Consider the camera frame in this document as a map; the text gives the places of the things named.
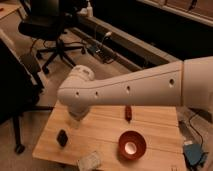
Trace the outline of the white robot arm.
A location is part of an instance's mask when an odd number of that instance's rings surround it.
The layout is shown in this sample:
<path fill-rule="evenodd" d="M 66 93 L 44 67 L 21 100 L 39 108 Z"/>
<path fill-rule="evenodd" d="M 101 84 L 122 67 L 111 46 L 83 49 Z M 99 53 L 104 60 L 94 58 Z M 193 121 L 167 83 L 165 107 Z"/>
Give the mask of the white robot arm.
<path fill-rule="evenodd" d="M 176 61 L 96 80 L 75 66 L 58 89 L 58 100 L 81 120 L 93 105 L 213 107 L 213 56 Z"/>

